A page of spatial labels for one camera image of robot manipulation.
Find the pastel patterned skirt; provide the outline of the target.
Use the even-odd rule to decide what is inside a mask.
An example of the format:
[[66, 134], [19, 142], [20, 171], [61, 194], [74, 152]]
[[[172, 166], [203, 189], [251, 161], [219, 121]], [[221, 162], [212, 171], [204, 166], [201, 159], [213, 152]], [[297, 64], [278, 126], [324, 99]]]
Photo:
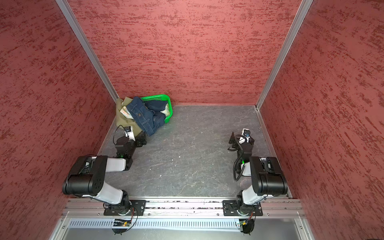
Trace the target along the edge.
[[127, 107], [126, 106], [123, 106], [121, 109], [120, 109], [120, 113], [127, 119], [131, 119], [133, 120], [134, 118], [132, 117], [131, 113], [128, 111]]

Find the left aluminium corner post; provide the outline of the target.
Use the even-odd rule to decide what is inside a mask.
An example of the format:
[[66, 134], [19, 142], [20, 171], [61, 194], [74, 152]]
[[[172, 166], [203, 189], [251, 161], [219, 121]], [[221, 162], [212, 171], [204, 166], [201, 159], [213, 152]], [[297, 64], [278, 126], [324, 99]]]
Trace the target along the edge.
[[95, 68], [96, 72], [101, 78], [104, 86], [106, 87], [107, 91], [109, 92], [110, 96], [115, 102], [116, 99], [119, 98], [119, 95], [115, 90], [115, 88], [113, 87], [112, 82], [110, 81], [110, 78], [108, 77], [99, 58], [97, 57], [95, 51], [93, 50], [88, 38], [86, 37], [86, 34], [84, 33], [78, 20], [76, 19], [74, 12], [69, 5], [69, 2], [65, 0], [56, 0], [56, 3], [59, 6], [61, 12], [63, 13], [65, 19], [69, 23], [71, 29], [73, 30], [81, 46], [83, 47], [93, 67]]

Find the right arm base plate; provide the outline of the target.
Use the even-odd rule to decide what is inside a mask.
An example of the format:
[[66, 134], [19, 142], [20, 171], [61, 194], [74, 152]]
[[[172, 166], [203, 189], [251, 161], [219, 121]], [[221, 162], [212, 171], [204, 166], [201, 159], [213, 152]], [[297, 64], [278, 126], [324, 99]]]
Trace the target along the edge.
[[222, 202], [224, 216], [259, 217], [263, 215], [261, 204], [245, 205], [239, 201], [225, 200]]

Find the blue denim skirt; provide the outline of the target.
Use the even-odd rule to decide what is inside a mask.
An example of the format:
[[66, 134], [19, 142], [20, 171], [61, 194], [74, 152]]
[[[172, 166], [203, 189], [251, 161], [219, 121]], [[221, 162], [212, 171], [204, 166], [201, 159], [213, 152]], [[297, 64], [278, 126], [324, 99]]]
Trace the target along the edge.
[[141, 98], [134, 97], [126, 107], [142, 131], [150, 137], [165, 124], [166, 115], [163, 110], [166, 104], [162, 101], [144, 102]]

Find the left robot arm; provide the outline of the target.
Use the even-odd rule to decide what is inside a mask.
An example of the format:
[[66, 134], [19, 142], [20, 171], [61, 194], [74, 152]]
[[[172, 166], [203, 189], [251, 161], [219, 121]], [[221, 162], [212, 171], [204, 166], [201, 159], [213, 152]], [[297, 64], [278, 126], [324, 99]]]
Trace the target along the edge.
[[125, 135], [117, 139], [114, 143], [116, 157], [101, 155], [78, 157], [63, 183], [63, 194], [102, 202], [105, 216], [142, 216], [147, 201], [130, 200], [127, 191], [106, 183], [105, 176], [106, 173], [129, 171], [136, 148], [146, 144], [146, 134], [140, 132], [133, 138]]

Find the aluminium front rail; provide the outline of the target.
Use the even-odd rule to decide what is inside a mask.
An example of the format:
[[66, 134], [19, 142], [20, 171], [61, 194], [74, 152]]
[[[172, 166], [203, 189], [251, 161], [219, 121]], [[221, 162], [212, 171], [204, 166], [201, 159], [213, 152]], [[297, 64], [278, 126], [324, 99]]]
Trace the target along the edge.
[[[220, 198], [134, 198], [146, 200], [144, 218], [219, 218], [226, 217], [222, 202], [235, 199]], [[267, 219], [299, 219], [306, 218], [300, 200], [287, 198], [272, 198], [261, 202], [263, 215], [255, 218]], [[62, 216], [78, 217], [118, 217], [104, 216], [103, 203], [90, 199], [69, 199]]]

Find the olive green skirt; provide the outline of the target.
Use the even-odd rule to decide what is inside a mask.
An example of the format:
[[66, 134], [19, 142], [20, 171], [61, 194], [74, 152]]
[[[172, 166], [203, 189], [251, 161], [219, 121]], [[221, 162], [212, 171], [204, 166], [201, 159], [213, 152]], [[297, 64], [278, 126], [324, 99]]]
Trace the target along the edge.
[[119, 127], [120, 125], [123, 126], [124, 128], [128, 128], [129, 126], [132, 127], [132, 131], [134, 133], [134, 136], [136, 137], [142, 132], [142, 129], [139, 127], [139, 125], [135, 122], [133, 119], [128, 119], [126, 118], [120, 110], [123, 107], [126, 107], [128, 104], [132, 102], [133, 99], [125, 97], [125, 99], [117, 99], [116, 100], [116, 125]]

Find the green plastic basket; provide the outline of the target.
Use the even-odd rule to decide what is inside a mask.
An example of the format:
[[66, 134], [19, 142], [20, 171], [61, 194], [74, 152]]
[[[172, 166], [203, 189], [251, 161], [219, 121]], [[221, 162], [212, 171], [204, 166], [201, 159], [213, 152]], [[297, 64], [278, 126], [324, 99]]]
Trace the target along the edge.
[[173, 116], [173, 107], [171, 103], [171, 98], [168, 95], [153, 95], [153, 96], [141, 97], [141, 99], [144, 102], [147, 102], [147, 101], [166, 102], [167, 104], [165, 106], [165, 109], [163, 110], [164, 114], [166, 115], [165, 124], [167, 124], [170, 121], [171, 117]]

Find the right aluminium corner post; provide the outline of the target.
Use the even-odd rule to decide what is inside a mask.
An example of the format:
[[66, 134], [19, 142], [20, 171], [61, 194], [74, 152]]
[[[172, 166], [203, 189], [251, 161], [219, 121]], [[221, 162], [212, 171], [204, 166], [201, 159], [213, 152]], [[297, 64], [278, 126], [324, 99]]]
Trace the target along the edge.
[[313, 3], [313, 0], [302, 0], [301, 4], [298, 8], [298, 11], [294, 17], [294, 20], [290, 26], [290, 29], [286, 35], [286, 38], [283, 42], [283, 45], [281, 47], [281, 50], [278, 54], [278, 57], [276, 58], [275, 64], [271, 70], [271, 73], [266, 81], [266, 84], [263, 88], [263, 91], [256, 103], [256, 110], [259, 112], [262, 108], [262, 105], [275, 81], [276, 76], [279, 73], [280, 68], [282, 67], [284, 60], [287, 56], [287, 54], [290, 51], [290, 48], [301, 28], [301, 25], [303, 24], [303, 21]]

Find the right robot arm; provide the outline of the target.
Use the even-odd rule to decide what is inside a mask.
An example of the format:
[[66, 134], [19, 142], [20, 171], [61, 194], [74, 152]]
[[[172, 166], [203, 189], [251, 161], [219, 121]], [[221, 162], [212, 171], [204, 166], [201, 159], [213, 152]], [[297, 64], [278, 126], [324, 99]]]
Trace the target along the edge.
[[240, 135], [232, 133], [228, 148], [236, 152], [233, 164], [233, 179], [250, 177], [251, 186], [238, 193], [235, 201], [223, 201], [225, 216], [262, 216], [261, 202], [288, 193], [288, 184], [281, 166], [275, 157], [253, 156], [255, 140], [248, 129]]

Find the aluminium corner post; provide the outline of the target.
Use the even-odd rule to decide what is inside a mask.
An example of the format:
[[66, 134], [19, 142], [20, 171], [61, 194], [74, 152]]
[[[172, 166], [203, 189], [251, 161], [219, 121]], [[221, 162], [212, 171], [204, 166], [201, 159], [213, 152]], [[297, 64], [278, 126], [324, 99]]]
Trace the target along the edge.
[[286, 38], [283, 42], [283, 45], [281, 47], [281, 50], [278, 54], [278, 57], [276, 58], [275, 64], [271, 70], [271, 73], [266, 81], [266, 84], [263, 88], [263, 91], [256, 103], [256, 110], [259, 112], [262, 108], [262, 105], [275, 81], [276, 76], [279, 73], [280, 68], [282, 67], [284, 60], [287, 56], [287, 54], [290, 51], [290, 48], [301, 28], [301, 25], [303, 24], [303, 21], [313, 3], [313, 0], [302, 0], [301, 4], [298, 8], [298, 11], [294, 17], [294, 20], [290, 26], [290, 29], [286, 35]]
[[65, 0], [56, 0], [56, 3], [59, 6], [61, 12], [63, 13], [65, 19], [69, 23], [71, 29], [73, 30], [81, 46], [83, 47], [93, 67], [95, 68], [96, 72], [101, 78], [104, 86], [106, 87], [107, 91], [109, 92], [110, 96], [115, 102], [116, 99], [119, 98], [119, 95], [115, 90], [115, 88], [113, 87], [112, 82], [110, 81], [110, 78], [108, 77], [99, 58], [97, 57], [95, 51], [93, 50], [88, 38], [86, 37], [86, 34], [84, 33], [78, 20], [76, 19], [74, 12], [69, 5], [69, 2]]

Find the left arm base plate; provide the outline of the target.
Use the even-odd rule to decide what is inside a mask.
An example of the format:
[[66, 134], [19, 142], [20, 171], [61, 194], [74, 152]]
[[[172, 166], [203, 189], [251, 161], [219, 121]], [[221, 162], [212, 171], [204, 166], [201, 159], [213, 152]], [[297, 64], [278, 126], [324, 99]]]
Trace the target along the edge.
[[118, 204], [118, 205], [110, 205], [105, 204], [104, 206], [104, 216], [133, 216], [138, 215], [142, 216], [144, 214], [144, 210], [146, 208], [146, 200], [129, 200], [128, 206]]

